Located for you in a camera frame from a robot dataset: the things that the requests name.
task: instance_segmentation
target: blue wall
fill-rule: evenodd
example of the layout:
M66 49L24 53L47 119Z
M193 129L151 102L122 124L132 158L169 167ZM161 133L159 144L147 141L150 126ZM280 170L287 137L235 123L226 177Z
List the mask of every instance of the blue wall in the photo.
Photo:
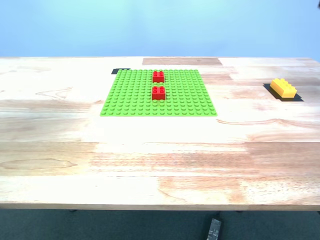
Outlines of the blue wall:
M0 0L0 56L311 57L319 0Z

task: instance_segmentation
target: wooden panel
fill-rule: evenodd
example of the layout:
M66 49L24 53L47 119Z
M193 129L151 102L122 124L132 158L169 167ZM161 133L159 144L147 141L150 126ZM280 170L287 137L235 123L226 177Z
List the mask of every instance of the wooden panel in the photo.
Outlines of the wooden panel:
M146 57L142 65L207 65L221 66L216 57Z
M218 117L100 117L115 68L198 69ZM320 211L319 76L309 58L0 58L0 208Z

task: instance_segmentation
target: dark floor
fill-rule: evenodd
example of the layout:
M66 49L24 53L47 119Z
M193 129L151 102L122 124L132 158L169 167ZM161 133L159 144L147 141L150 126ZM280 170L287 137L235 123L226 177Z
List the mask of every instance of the dark floor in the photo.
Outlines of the dark floor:
M0 240L205 240L215 211L0 209ZM221 240L320 240L317 212L222 211Z

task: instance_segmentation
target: table top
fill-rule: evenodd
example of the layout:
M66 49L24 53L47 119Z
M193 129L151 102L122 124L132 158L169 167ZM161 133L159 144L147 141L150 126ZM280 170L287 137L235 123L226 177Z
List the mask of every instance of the table top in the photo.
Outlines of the table top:
M218 116L100 117L117 68L197 69ZM319 141L309 58L0 58L0 208L319 211Z

